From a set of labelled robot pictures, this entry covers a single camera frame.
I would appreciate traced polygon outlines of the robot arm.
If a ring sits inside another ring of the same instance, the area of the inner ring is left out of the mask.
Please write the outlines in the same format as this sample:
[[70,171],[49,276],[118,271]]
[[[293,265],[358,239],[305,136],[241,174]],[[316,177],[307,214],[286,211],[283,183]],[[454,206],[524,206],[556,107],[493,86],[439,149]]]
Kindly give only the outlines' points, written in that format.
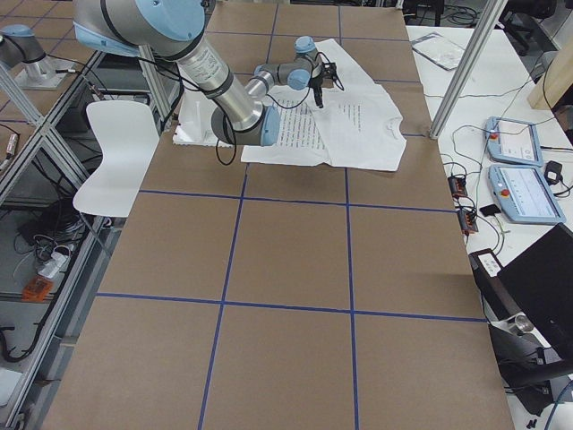
[[1,29],[1,64],[8,70],[18,64],[34,64],[46,57],[32,29],[24,24],[11,24]]
[[275,85],[309,88],[321,108],[321,86],[338,79],[336,66],[320,54],[312,38],[295,41],[290,63],[262,64],[247,85],[236,79],[204,35],[205,12],[199,1],[76,1],[76,38],[95,50],[137,56],[141,46],[178,64],[207,99],[216,104],[213,133],[228,144],[271,146],[278,140],[280,116],[262,99]]

